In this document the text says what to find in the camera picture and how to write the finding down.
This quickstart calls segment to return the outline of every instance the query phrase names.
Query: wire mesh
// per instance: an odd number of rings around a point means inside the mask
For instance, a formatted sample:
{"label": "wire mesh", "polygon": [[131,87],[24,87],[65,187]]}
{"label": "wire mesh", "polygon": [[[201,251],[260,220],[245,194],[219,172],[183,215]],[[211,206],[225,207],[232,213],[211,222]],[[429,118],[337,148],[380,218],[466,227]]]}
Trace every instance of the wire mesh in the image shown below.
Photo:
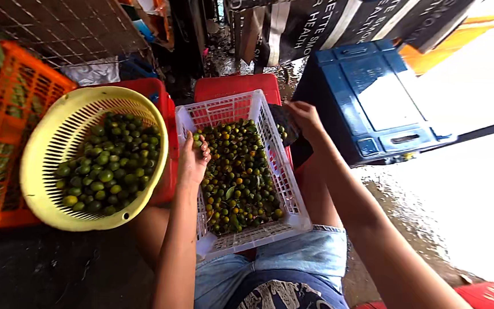
{"label": "wire mesh", "polygon": [[152,50],[116,0],[0,0],[0,31],[54,68]]}

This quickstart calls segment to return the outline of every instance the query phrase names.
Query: denim shorts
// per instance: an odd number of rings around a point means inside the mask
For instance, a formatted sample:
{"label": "denim shorts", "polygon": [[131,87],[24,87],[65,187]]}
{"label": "denim shorts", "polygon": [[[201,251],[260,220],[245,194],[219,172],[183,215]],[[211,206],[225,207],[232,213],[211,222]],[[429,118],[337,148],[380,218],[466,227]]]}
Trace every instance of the denim shorts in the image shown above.
{"label": "denim shorts", "polygon": [[196,266],[196,309],[223,309],[243,279],[256,270],[300,270],[342,292],[346,230],[314,225],[313,230],[258,247],[255,261],[229,254]]}

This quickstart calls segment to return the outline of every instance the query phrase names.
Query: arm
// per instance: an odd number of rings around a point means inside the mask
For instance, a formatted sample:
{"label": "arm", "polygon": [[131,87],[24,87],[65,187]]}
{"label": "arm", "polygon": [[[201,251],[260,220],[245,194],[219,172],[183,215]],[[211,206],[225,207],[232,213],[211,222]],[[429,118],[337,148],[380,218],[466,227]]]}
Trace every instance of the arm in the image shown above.
{"label": "arm", "polygon": [[178,166],[175,199],[156,267],[153,308],[193,308],[196,282],[197,194],[211,155],[201,153],[188,132]]}
{"label": "arm", "polygon": [[387,307],[471,308],[411,248],[371,193],[350,173],[316,108],[304,102],[291,102],[289,108],[312,145],[333,204]]}

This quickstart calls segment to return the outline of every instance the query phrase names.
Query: yellow basket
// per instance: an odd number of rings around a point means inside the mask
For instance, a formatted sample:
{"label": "yellow basket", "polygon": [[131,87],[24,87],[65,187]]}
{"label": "yellow basket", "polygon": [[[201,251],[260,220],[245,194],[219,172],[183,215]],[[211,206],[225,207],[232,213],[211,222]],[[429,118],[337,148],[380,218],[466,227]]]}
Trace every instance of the yellow basket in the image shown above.
{"label": "yellow basket", "polygon": [[[101,123],[106,112],[130,113],[148,125],[157,125],[161,150],[155,172],[142,195],[121,211],[106,216],[75,212],[62,204],[64,194],[55,187],[58,164],[76,156],[90,127]],[[136,91],[102,86],[74,90],[55,102],[33,131],[20,166],[20,187],[32,212],[46,224],[68,231],[105,230],[134,218],[147,204],[158,184],[168,155],[163,117]]]}

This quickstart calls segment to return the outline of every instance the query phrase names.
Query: hand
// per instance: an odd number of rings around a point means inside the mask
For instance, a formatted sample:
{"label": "hand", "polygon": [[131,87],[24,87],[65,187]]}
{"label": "hand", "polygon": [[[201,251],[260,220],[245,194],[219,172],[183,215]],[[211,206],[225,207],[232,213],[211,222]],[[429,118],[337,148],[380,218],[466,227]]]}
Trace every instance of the hand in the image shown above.
{"label": "hand", "polygon": [[289,102],[285,106],[291,111],[308,141],[325,132],[315,106],[302,101]]}
{"label": "hand", "polygon": [[195,186],[199,186],[199,184],[202,183],[207,163],[211,159],[209,146],[207,145],[205,138],[202,135],[199,135],[199,140],[202,142],[202,145],[198,148],[194,145],[192,132],[188,131],[186,142],[182,147],[178,160],[179,181],[185,181]]}

